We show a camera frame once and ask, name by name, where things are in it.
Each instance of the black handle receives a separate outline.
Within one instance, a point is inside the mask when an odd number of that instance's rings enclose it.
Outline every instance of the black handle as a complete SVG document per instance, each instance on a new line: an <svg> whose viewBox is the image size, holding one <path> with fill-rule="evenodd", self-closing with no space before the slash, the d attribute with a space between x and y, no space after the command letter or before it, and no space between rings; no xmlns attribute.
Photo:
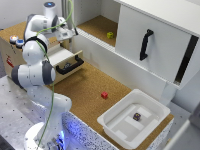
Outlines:
<svg viewBox="0 0 200 150"><path fill-rule="evenodd" d="M151 36L152 34L153 34L153 31L148 29L147 33L145 34L145 36L143 38L142 48L141 48L141 52L140 52L140 60L141 61L148 57L148 55L145 52L146 52L147 44L148 44L148 37Z"/></svg>
<svg viewBox="0 0 200 150"><path fill-rule="evenodd" d="M62 75L65 75L84 63L84 61L81 58L79 58L78 55L75 56L75 60L77 61L77 63L65 69L60 69L59 66L56 66L56 71L58 71L58 73Z"/></svg>

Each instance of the red cube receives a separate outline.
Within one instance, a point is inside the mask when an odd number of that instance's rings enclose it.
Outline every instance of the red cube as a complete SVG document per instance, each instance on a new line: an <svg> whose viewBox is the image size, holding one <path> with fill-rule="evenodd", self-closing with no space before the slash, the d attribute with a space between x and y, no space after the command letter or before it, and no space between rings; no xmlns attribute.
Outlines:
<svg viewBox="0 0 200 150"><path fill-rule="evenodd" d="M108 97L108 93L107 92L102 92L101 93L101 97L106 99Z"/></svg>

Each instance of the white cabinet top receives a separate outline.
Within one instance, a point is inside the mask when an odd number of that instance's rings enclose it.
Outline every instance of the white cabinet top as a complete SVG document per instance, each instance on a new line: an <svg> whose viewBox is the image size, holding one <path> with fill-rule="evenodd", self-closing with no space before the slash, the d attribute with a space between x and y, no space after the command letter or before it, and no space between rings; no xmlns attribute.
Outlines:
<svg viewBox="0 0 200 150"><path fill-rule="evenodd" d="M200 6L186 0L115 0L166 24L200 37Z"/></svg>

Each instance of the white robotic arm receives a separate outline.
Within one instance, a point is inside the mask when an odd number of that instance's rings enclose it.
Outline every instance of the white robotic arm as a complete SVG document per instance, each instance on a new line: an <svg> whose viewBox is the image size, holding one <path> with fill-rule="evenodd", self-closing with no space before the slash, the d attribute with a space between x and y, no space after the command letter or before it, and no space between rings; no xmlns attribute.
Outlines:
<svg viewBox="0 0 200 150"><path fill-rule="evenodd" d="M42 49L47 53L48 40L43 34L39 34L38 36L36 36L36 34L40 30L52 28L64 21L64 18L56 15L56 5L53 2L44 4L44 16L28 16L27 26L24 32L25 45L23 46L23 58L27 64L15 66L11 74L13 81L21 88L27 90L27 94L31 100L47 108L46 122L34 138L36 141L35 145L37 146L38 141L43 137L40 144L41 150L51 149L48 143L53 140L55 141L57 135L63 130L62 113L70 110L72 102L70 98L55 93L54 102L52 103L52 91L44 85L52 84L56 74L50 62L44 61L44 52ZM74 33L72 30L68 30L66 26L67 24L65 23L62 27L58 26L57 28L52 28L43 33L55 34L58 41L69 39ZM58 149L64 150L65 146L58 146Z"/></svg>

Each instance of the white cabinet door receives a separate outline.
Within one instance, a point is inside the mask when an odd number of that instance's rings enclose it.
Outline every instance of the white cabinet door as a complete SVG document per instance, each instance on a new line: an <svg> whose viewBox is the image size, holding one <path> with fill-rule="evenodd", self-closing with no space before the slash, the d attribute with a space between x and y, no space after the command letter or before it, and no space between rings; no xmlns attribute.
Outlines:
<svg viewBox="0 0 200 150"><path fill-rule="evenodd" d="M140 61L142 42L148 29L154 34L148 38L148 57ZM186 32L123 5L117 35L118 54L172 83L191 38Z"/></svg>

